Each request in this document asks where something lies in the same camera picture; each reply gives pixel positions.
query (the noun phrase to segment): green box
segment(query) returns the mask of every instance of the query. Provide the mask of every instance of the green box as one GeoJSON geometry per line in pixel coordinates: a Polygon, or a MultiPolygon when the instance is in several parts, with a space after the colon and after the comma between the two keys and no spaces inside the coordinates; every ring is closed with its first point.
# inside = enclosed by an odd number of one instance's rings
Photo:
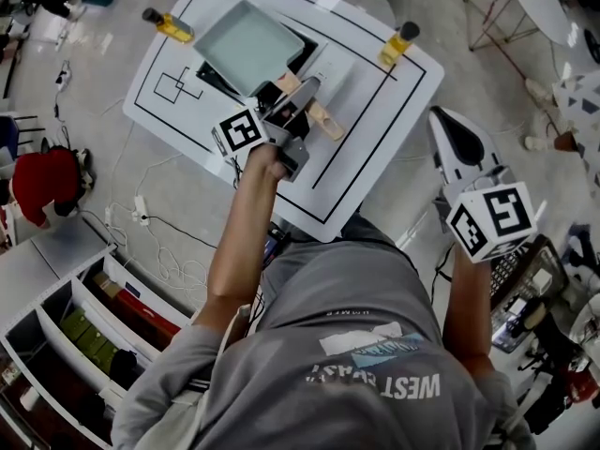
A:
{"type": "Polygon", "coordinates": [[[94,325],[85,331],[85,333],[75,342],[77,348],[87,358],[92,358],[108,340],[104,337],[94,325]]]}
{"type": "Polygon", "coordinates": [[[71,341],[77,341],[92,324],[85,318],[85,312],[76,308],[68,317],[60,322],[63,333],[71,341]]]}
{"type": "Polygon", "coordinates": [[[92,362],[94,362],[104,373],[110,375],[111,363],[113,362],[114,354],[118,351],[119,349],[117,349],[110,341],[107,341],[92,357],[92,362]]]}

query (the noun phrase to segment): wooden piece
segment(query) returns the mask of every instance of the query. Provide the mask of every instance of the wooden piece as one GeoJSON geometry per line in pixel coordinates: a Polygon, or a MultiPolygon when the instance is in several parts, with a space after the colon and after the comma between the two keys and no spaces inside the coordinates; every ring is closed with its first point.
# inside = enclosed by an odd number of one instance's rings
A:
{"type": "MultiPolygon", "coordinates": [[[[286,95],[289,95],[301,84],[302,82],[300,82],[298,77],[290,71],[286,72],[285,75],[275,82],[276,87],[286,95]]],[[[312,99],[308,104],[307,113],[333,141],[339,140],[346,133],[317,100],[312,99]]]]}

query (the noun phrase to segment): power strip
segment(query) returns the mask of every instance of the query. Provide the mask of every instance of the power strip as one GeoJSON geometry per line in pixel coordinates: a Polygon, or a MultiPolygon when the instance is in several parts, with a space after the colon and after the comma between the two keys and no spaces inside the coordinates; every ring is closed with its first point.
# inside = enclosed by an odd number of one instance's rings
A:
{"type": "Polygon", "coordinates": [[[147,227],[150,225],[150,218],[144,197],[142,195],[136,195],[133,201],[135,203],[136,217],[139,219],[140,225],[147,227]]]}

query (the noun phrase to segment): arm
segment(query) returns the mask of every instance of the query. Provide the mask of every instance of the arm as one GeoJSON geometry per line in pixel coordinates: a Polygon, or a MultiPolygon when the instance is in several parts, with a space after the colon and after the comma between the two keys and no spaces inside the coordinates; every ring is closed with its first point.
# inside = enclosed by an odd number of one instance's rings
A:
{"type": "Polygon", "coordinates": [[[250,153],[210,266],[206,304],[195,324],[224,334],[237,309],[254,300],[278,181],[285,174],[276,147],[262,145],[250,153]]]}
{"type": "Polygon", "coordinates": [[[30,222],[37,225],[40,229],[50,228],[50,222],[41,208],[28,208],[27,206],[22,205],[20,205],[20,207],[22,215],[30,222]]]}
{"type": "Polygon", "coordinates": [[[450,302],[443,326],[443,345],[473,377],[492,372],[488,262],[471,263],[463,249],[455,250],[450,302]]]}

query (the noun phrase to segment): black chair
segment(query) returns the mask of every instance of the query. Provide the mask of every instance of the black chair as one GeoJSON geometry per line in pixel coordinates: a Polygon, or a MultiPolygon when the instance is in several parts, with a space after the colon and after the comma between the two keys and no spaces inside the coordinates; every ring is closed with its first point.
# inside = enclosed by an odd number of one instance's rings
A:
{"type": "Polygon", "coordinates": [[[8,148],[8,151],[10,152],[10,155],[12,156],[13,160],[16,160],[17,156],[19,155],[19,146],[33,142],[33,140],[26,140],[24,142],[20,142],[19,137],[22,133],[34,133],[46,130],[46,128],[19,128],[19,124],[17,122],[21,122],[22,120],[31,120],[33,118],[37,117],[12,117],[8,115],[0,116],[0,148],[8,148]]]}

